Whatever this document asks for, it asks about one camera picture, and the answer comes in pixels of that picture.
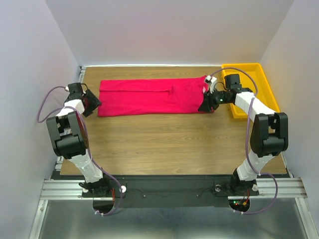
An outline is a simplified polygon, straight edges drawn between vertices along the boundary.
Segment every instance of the wooden table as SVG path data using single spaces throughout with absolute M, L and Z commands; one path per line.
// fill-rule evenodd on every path
M 84 82 L 98 96 L 101 80 L 199 77 L 214 67 L 92 67 Z M 229 105 L 212 114 L 86 118 L 97 163 L 115 175 L 232 174 L 245 159 L 245 119 L 234 119 Z M 286 173 L 281 156 L 263 172 Z M 80 175 L 64 160 L 61 175 Z

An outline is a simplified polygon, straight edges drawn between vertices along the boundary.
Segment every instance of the red cloth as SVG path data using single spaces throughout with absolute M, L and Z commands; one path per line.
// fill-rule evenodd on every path
M 98 116 L 198 113 L 204 79 L 103 80 Z

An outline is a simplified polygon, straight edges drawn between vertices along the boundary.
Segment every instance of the white wall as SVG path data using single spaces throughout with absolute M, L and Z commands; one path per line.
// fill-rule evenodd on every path
M 80 65 L 258 61 L 293 0 L 46 0 Z
M 1 1 L 0 238 L 29 237 L 54 157 L 36 113 L 46 92 L 74 82 L 78 64 L 44 0 Z M 61 105 L 58 90 L 44 113 Z
M 295 0 L 261 59 L 289 117 L 288 167 L 302 177 L 319 229 L 319 1 Z

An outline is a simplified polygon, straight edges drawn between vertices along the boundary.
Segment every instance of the gray floor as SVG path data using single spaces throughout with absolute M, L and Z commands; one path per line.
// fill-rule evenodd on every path
M 269 203 L 251 200 L 250 211 Z M 41 239 L 306 239 L 294 199 L 278 199 L 268 211 L 248 216 L 230 209 L 123 209 L 110 217 L 94 215 L 90 201 L 51 201 Z

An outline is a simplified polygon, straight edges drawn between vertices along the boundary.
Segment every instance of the yellow bin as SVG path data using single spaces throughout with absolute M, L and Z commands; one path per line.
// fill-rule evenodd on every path
M 274 97 L 274 94 L 265 76 L 264 70 L 259 63 L 223 64 L 221 66 L 221 68 L 225 68 L 225 67 L 236 67 L 236 68 L 239 68 L 240 70 L 247 72 L 248 75 L 250 75 L 257 84 L 257 87 L 258 87 L 257 98 L 266 106 L 273 109 L 274 111 L 277 111 L 277 112 L 280 111 L 277 105 L 276 99 Z M 254 93 L 256 92 L 255 87 L 253 83 L 251 82 L 251 80 L 243 73 L 233 69 L 227 69 L 221 72 L 224 83 L 225 83 L 225 76 L 230 74 L 239 74 L 240 83 L 242 84 L 242 87 L 248 87 Z M 239 107 L 235 106 L 234 104 L 230 104 L 230 108 L 235 119 L 247 118 L 247 115 L 245 114 L 245 112 Z

